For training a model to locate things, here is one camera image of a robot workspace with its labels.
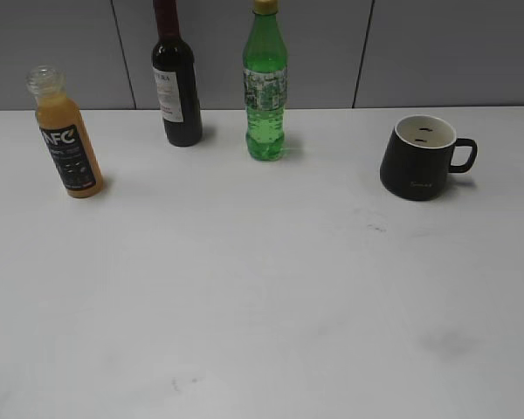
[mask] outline mug handle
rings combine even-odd
[[[470,153],[470,157],[468,157],[468,161],[464,163],[461,166],[450,166],[448,168],[449,173],[465,173],[469,169],[472,168],[473,163],[475,162],[475,158],[478,156],[478,145],[474,140],[470,140],[469,138],[458,138],[456,140],[456,143],[454,144],[454,148],[456,147],[471,147],[472,152]]]

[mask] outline wine label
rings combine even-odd
[[[154,75],[163,118],[170,122],[184,122],[176,72],[162,72],[154,68]]]
[[[65,188],[83,190],[95,186],[95,176],[76,126],[40,130]]]
[[[273,111],[287,101],[287,67],[278,72],[243,71],[245,104],[259,111]]]

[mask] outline wall seam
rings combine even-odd
[[[132,95],[132,103],[134,104],[134,109],[137,109],[136,106],[136,97],[134,96],[134,88],[132,87],[132,80],[130,78],[130,71],[128,70],[128,62],[126,60],[126,53],[124,52],[124,45],[122,43],[121,28],[119,27],[119,19],[116,16],[116,9],[114,8],[114,0],[109,0],[111,3],[111,9],[113,10],[114,25],[116,26],[116,34],[119,38],[119,45],[121,46],[122,61],[124,62],[124,69],[126,70],[126,77],[128,79],[128,87],[130,87],[130,94]]]
[[[357,73],[357,81],[355,82],[355,92],[353,95],[353,103],[351,105],[352,109],[355,108],[355,102],[357,101],[357,94],[359,93],[359,85],[361,83],[363,65],[365,63],[365,54],[367,53],[367,43],[369,41],[370,26],[373,21],[373,13],[375,12],[375,3],[376,3],[376,0],[372,0],[370,4],[369,20],[367,21],[367,30],[365,31],[365,42],[363,43],[363,49],[361,51],[361,59],[359,61],[359,72]]]

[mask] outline yellow bottle cap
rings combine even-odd
[[[273,15],[278,12],[278,0],[254,0],[254,13]]]

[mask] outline green plastic bottle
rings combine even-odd
[[[246,144],[256,160],[283,155],[287,49],[279,33],[278,0],[254,0],[254,24],[243,52]]]

